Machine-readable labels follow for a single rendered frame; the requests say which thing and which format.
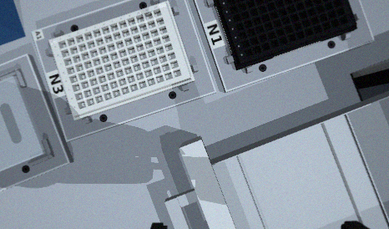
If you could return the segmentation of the white multiwell plate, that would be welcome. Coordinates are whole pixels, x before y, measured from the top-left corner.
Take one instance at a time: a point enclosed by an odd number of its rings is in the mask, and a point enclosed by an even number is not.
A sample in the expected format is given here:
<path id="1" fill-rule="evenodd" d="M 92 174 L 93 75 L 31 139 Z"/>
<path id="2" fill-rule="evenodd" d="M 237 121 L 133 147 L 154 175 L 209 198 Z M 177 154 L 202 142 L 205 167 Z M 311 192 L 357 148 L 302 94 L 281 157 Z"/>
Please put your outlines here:
<path id="1" fill-rule="evenodd" d="M 49 43 L 74 120 L 195 81 L 169 0 Z"/>

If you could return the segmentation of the black multiwell plate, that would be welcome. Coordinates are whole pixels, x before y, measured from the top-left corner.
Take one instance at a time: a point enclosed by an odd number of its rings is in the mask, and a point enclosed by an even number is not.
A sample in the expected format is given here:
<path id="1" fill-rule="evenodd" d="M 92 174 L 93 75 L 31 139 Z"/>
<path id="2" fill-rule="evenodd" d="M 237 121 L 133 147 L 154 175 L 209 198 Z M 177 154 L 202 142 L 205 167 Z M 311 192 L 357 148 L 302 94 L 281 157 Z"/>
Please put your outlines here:
<path id="1" fill-rule="evenodd" d="M 357 29 L 348 0 L 213 1 L 236 70 Z"/>

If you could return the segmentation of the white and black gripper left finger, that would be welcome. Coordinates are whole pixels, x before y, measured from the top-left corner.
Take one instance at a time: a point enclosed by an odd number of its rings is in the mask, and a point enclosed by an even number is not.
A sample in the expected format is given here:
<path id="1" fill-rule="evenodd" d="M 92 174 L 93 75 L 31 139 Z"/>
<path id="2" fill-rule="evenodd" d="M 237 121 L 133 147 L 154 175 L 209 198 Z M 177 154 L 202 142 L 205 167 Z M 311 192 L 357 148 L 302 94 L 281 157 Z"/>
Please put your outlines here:
<path id="1" fill-rule="evenodd" d="M 153 222 L 150 229 L 168 229 L 163 222 Z"/>

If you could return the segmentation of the blue open-top bin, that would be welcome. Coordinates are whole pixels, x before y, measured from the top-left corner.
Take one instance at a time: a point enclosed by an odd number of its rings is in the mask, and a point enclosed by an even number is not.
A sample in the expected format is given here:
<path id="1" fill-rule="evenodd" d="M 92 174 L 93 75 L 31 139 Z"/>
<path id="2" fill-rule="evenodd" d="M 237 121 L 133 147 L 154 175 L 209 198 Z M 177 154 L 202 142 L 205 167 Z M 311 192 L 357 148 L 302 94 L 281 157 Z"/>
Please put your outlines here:
<path id="1" fill-rule="evenodd" d="M 26 37 L 13 0 L 0 0 L 0 45 Z"/>

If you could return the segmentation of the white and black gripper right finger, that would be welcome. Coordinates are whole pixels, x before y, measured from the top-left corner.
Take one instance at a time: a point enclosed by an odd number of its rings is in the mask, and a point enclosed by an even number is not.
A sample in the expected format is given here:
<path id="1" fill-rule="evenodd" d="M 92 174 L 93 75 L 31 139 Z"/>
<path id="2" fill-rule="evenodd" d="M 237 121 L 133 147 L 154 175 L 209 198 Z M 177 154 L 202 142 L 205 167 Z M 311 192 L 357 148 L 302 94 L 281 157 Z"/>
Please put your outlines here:
<path id="1" fill-rule="evenodd" d="M 341 229 L 370 229 L 358 221 L 345 221 L 341 224 Z"/>

